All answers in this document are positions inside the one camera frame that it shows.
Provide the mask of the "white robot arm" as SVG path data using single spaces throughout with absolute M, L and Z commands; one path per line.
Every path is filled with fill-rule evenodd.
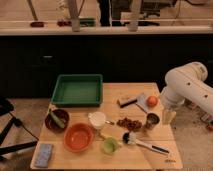
M 159 99 L 164 109 L 162 123 L 168 125 L 176 115 L 176 109 L 185 100 L 198 105 L 213 117 L 213 88 L 204 83 L 208 76 L 207 68 L 201 62 L 191 62 L 168 71 L 166 86 Z

